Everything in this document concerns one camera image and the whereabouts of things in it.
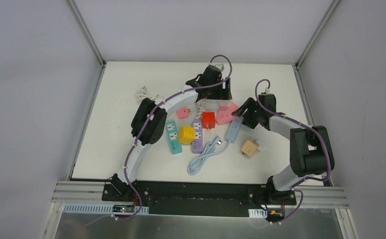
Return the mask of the light blue power strip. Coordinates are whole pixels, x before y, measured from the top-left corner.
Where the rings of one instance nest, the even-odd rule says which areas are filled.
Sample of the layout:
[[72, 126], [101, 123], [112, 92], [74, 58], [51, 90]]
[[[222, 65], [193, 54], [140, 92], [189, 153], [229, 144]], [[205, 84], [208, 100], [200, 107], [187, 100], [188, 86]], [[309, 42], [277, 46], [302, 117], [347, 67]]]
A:
[[240, 132], [243, 120], [244, 120], [244, 118], [240, 117], [240, 118], [237, 118], [237, 119], [231, 121], [231, 124], [228, 128], [226, 135], [225, 135], [226, 141], [228, 141], [230, 143], [234, 143], [236, 141], [237, 136]]

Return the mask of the white cube adapter with picture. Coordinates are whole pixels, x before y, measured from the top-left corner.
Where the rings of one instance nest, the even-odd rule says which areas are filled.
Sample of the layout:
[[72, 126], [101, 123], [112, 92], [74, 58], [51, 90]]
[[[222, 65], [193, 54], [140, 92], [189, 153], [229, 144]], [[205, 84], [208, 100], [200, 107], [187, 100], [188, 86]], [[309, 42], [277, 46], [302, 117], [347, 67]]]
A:
[[232, 104], [232, 100], [219, 100], [218, 103], [221, 107], [230, 107]]

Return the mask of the yellow cube adapter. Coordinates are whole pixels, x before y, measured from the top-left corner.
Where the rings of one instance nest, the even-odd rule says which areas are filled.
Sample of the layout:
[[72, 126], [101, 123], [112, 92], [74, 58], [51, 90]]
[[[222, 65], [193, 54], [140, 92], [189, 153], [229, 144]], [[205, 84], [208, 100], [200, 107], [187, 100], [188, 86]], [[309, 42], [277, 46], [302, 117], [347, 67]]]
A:
[[195, 140], [195, 129], [191, 126], [183, 126], [178, 131], [178, 141], [181, 144], [191, 144]]

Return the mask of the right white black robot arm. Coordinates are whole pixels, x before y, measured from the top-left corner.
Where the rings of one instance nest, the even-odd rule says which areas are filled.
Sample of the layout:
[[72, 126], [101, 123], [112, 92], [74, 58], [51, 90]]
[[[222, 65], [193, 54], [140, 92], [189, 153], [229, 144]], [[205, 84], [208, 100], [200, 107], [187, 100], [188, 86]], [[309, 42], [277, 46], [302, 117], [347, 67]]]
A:
[[289, 140], [289, 165], [268, 178], [262, 198], [277, 204], [292, 188], [306, 179], [317, 180], [318, 175], [330, 175], [335, 166], [328, 131], [324, 126], [309, 126], [276, 111], [276, 97], [262, 93], [248, 98], [232, 115], [243, 118], [251, 129], [257, 125], [278, 133]]

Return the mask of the teal power strip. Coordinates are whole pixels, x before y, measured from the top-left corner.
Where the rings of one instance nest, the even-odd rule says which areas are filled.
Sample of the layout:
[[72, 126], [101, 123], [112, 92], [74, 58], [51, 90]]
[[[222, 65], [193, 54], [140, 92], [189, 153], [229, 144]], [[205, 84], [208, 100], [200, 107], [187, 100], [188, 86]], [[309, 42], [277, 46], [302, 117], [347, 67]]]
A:
[[178, 133], [175, 121], [166, 122], [165, 129], [168, 135], [171, 153], [174, 155], [182, 153], [182, 146], [181, 143], [178, 141]]

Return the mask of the pink triangular power socket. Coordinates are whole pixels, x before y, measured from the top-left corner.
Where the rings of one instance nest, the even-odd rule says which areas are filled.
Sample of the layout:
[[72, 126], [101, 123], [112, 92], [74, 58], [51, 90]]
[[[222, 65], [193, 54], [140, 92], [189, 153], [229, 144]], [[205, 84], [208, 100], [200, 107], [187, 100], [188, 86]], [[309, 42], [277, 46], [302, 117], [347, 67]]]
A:
[[229, 107], [221, 106], [216, 115], [216, 124], [223, 125], [238, 119], [239, 117], [232, 115], [238, 109], [239, 107], [235, 103], [231, 103]]

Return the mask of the beige cube adapter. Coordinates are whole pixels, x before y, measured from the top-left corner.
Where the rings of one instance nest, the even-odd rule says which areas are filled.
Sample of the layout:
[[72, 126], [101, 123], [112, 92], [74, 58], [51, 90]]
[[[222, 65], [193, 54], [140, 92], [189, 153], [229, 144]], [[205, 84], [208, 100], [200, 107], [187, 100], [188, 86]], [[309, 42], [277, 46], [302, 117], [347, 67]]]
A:
[[241, 147], [242, 155], [246, 157], [253, 157], [256, 153], [261, 152], [263, 147], [257, 139], [249, 138]]

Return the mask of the red cube adapter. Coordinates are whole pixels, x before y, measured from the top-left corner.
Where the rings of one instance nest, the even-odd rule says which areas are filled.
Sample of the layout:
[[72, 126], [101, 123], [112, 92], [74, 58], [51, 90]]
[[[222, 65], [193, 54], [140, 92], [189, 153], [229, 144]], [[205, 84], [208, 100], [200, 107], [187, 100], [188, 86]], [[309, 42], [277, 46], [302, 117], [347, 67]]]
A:
[[214, 112], [203, 112], [202, 113], [203, 128], [213, 129], [216, 125], [216, 117]]

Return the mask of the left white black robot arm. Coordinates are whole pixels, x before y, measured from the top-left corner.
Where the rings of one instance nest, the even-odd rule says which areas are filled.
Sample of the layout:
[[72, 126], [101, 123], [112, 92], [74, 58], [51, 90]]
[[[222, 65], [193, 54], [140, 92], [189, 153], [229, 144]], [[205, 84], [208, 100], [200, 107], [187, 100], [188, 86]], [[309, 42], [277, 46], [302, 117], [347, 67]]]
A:
[[229, 80], [229, 77], [223, 78], [222, 72], [221, 63], [210, 63], [202, 74], [187, 81], [174, 94], [160, 101], [142, 100], [131, 122], [129, 152], [111, 178], [111, 195], [125, 202], [137, 194], [133, 182], [137, 179], [143, 155], [149, 146], [162, 137], [167, 117], [184, 106], [215, 96], [220, 86]]

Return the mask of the small pink plug adapter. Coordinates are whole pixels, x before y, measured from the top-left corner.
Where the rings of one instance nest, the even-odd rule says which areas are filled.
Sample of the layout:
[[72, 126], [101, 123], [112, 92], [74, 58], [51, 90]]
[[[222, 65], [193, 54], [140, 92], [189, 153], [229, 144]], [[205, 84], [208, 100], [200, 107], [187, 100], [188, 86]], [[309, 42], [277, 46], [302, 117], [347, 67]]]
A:
[[176, 115], [177, 117], [181, 120], [181, 119], [187, 119], [189, 118], [190, 116], [190, 113], [191, 113], [191, 110], [187, 107], [182, 107], [181, 109], [177, 110], [176, 111]]

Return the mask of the purple power strip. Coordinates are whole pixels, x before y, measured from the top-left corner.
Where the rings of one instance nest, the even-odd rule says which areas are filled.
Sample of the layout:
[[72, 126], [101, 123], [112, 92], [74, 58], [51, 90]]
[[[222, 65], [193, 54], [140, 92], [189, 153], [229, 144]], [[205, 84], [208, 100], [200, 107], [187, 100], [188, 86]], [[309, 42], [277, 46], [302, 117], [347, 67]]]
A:
[[201, 120], [192, 121], [192, 127], [195, 130], [195, 139], [191, 143], [192, 145], [192, 153], [193, 154], [201, 154], [203, 151], [203, 127]]

